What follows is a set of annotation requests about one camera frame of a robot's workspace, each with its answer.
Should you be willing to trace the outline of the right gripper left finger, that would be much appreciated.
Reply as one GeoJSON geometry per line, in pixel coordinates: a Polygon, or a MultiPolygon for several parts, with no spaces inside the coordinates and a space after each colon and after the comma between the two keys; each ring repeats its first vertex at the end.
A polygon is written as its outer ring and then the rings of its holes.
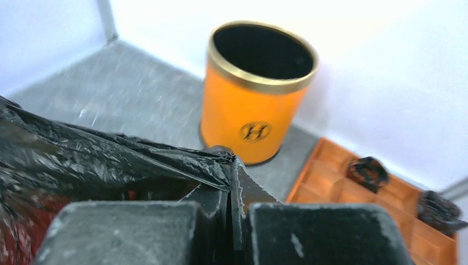
{"type": "Polygon", "coordinates": [[[178,201],[76,202],[52,221],[35,264],[214,264],[227,193],[199,185],[178,201]]]}

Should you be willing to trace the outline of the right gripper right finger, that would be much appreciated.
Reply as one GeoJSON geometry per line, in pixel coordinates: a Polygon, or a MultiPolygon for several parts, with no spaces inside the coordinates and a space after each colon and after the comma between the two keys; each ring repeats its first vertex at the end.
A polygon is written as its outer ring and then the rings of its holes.
{"type": "Polygon", "coordinates": [[[390,214],[376,204],[281,203],[235,158],[233,264],[412,264],[390,214]]]}

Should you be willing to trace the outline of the orange trash bin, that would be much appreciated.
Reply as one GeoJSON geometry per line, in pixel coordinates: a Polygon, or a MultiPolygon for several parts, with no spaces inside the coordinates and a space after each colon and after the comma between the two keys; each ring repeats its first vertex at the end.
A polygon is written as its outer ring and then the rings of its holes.
{"type": "Polygon", "coordinates": [[[200,137],[246,165],[271,160],[319,67],[316,49],[279,26],[237,20],[208,40],[200,137]]]}

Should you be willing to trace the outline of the black trash bag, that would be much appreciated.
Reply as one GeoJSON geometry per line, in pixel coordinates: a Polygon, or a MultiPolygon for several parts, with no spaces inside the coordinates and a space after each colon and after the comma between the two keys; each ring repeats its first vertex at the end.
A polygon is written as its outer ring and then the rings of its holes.
{"type": "Polygon", "coordinates": [[[1,98],[1,263],[31,264],[53,218],[87,200],[228,191],[235,156],[50,120],[1,98]]]}

